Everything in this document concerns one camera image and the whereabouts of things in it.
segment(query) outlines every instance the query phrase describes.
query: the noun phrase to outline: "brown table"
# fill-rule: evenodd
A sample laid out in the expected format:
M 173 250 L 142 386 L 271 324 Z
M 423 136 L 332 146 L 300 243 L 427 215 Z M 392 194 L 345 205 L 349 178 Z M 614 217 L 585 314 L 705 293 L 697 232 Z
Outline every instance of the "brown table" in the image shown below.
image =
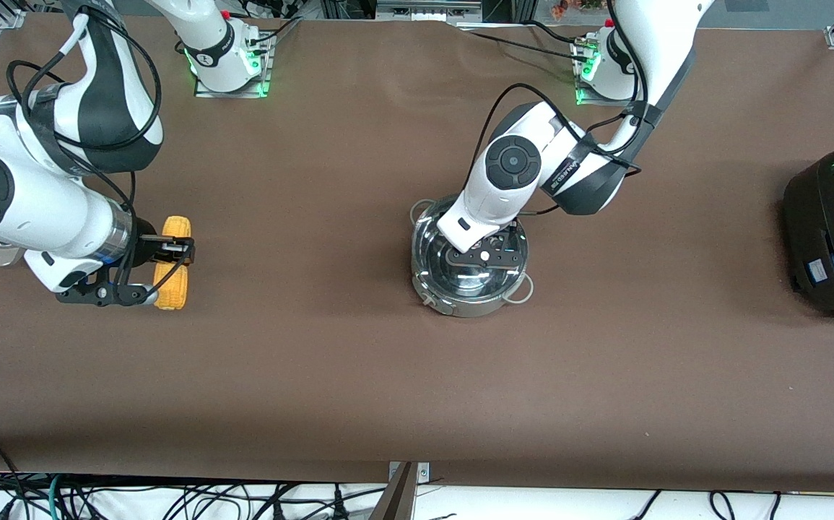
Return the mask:
M 420 460 L 450 483 L 834 490 L 834 320 L 790 291 L 776 219 L 834 149 L 819 32 L 701 30 L 644 173 L 598 216 L 526 218 L 535 296 L 459 320 L 410 287 L 407 208 L 459 189 L 513 82 L 582 125 L 614 113 L 574 106 L 566 61 L 442 23 L 304 22 L 271 97 L 195 99 L 172 30 L 129 25 L 166 131 L 137 207 L 192 218 L 189 302 L 61 305 L 0 269 L 21 469 L 362 481 Z M 5 33 L 0 95 L 6 63 L 44 63 L 68 27 Z

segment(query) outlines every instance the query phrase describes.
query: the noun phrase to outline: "white surface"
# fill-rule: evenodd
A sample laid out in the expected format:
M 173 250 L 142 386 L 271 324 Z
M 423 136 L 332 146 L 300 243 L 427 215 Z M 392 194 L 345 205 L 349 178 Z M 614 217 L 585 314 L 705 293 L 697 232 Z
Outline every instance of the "white surface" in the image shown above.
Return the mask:
M 381 484 L 354 484 L 342 486 L 344 494 L 370 490 Z M 254 496 L 267 496 L 272 486 L 248 486 Z M 232 491 L 240 495 L 241 490 Z M 287 494 L 287 498 L 318 498 L 333 500 L 333 485 L 304 484 Z M 545 490 L 545 488 L 519 487 L 456 487 L 421 486 L 417 491 L 414 520 L 433 520 L 447 514 L 456 514 L 453 520 L 631 520 L 637 516 L 652 491 L 637 490 Z M 158 520 L 182 496 L 178 490 L 149 490 L 142 493 L 100 493 L 93 500 L 94 506 L 110 520 Z M 347 510 L 361 511 L 373 507 L 380 493 L 348 500 Z M 772 494 L 728 493 L 737 520 L 767 520 L 773 506 Z M 0 491 L 0 510 L 7 502 Z M 256 503 L 253 511 L 259 507 Z M 298 520 L 314 506 L 284 506 L 288 520 Z M 242 517 L 248 511 L 241 503 Z M 34 520 L 50 520 L 46 514 L 33 510 Z M 193 514 L 190 504 L 189 518 Z M 233 520 L 238 517 L 236 507 L 229 503 L 216 503 L 202 518 L 205 520 Z M 267 511 L 262 520 L 271 519 Z M 15 507 L 10 518 L 24 518 L 21 507 Z M 176 518 L 185 518 L 179 514 Z M 834 497 L 810 495 L 783 495 L 776 513 L 777 520 L 834 520 Z M 698 491 L 664 491 L 651 507 L 646 520 L 715 520 L 708 507 L 708 494 Z

